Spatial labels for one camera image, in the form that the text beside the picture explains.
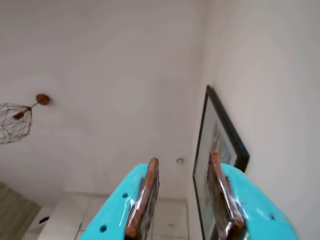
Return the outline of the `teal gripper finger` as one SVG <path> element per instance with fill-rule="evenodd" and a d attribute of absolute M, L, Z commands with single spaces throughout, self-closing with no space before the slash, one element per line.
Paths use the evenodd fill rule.
<path fill-rule="evenodd" d="M 238 168 L 211 152 L 207 186 L 215 240 L 297 240 L 286 215 Z"/>
<path fill-rule="evenodd" d="M 81 240 L 146 240 L 159 194 L 159 160 L 134 167 L 85 228 Z"/>

